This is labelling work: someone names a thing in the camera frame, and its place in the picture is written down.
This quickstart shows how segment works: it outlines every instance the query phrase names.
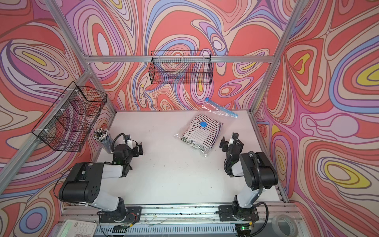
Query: mounting plate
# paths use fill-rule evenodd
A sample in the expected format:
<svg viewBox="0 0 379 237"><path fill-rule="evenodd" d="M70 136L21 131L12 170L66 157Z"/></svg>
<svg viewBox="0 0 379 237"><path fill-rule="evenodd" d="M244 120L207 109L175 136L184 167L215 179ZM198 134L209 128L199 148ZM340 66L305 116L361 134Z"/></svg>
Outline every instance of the mounting plate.
<svg viewBox="0 0 379 237"><path fill-rule="evenodd" d="M126 207L128 209L127 213L134 213L137 216L136 223L139 222L141 217L141 209L142 207ZM125 219L122 221L123 223L132 223L134 221L134 215L127 214ZM114 223L113 220L108 219L106 214L101 215L100 217L101 223Z"/></svg>
<svg viewBox="0 0 379 237"><path fill-rule="evenodd" d="M220 221L237 221L233 217L232 206L218 206L218 214ZM240 212L240 215L241 218L243 217L243 221L251 221L254 223L259 220L257 209L254 207L246 208L246 211L243 213Z"/></svg>

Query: folded striped clothing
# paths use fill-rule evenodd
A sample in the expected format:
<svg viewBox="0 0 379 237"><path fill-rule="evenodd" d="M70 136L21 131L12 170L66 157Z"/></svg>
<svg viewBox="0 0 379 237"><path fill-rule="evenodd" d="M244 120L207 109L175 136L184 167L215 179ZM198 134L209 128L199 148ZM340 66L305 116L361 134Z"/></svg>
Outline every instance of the folded striped clothing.
<svg viewBox="0 0 379 237"><path fill-rule="evenodd" d="M222 123L205 115L198 114L183 133L181 140L202 152L210 151L221 131Z"/></svg>

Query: black wire mesh basket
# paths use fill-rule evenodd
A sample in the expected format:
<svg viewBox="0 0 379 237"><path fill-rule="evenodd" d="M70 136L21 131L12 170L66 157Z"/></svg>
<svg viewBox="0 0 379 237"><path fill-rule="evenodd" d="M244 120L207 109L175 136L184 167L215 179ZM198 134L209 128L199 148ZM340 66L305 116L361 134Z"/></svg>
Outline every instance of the black wire mesh basket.
<svg viewBox="0 0 379 237"><path fill-rule="evenodd" d="M151 57L152 84L212 84L211 51L158 50L151 51Z"/></svg>
<svg viewBox="0 0 379 237"><path fill-rule="evenodd" d="M107 101L107 94L89 86L76 86L58 112L35 134L55 151L80 152Z"/></svg>

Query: plastic bag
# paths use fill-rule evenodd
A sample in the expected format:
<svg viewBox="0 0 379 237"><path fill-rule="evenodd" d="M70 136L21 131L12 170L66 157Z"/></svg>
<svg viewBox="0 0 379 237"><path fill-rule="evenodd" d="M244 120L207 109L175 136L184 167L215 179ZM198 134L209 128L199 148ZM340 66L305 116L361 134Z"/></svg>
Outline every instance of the plastic bag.
<svg viewBox="0 0 379 237"><path fill-rule="evenodd" d="M219 104L216 104L215 102L211 101L208 97L205 99L205 103L201 105L201 107L208 112L214 113L216 115L224 115L224 116L230 116L233 118L237 118L238 114L222 107Z"/></svg>
<svg viewBox="0 0 379 237"><path fill-rule="evenodd" d="M207 98L200 111L181 132L175 134L187 145L197 149L204 157L212 150L223 127L238 114L225 109Z"/></svg>

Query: colorful swirl backdrop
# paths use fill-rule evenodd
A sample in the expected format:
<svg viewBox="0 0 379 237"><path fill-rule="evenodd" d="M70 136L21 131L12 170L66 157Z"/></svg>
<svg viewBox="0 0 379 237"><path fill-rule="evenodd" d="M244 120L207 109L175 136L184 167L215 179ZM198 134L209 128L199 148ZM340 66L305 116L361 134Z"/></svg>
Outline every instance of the colorful swirl backdrop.
<svg viewBox="0 0 379 237"><path fill-rule="evenodd" d="M212 55L273 55L294 2L69 1L61 6L88 55L150 55L211 50ZM249 109L267 63L217 63L212 85L151 85L148 63L93 63L116 110L193 110L205 98Z"/></svg>
<svg viewBox="0 0 379 237"><path fill-rule="evenodd" d="M378 236L378 58L378 1L311 0L254 110L313 236Z"/></svg>
<svg viewBox="0 0 379 237"><path fill-rule="evenodd" d="M0 1L0 170L62 91L83 73L44 1ZM104 108L96 127L110 120ZM57 179L77 162L90 161L98 145L81 153L44 143L0 195L0 236L47 236L62 203L52 194Z"/></svg>

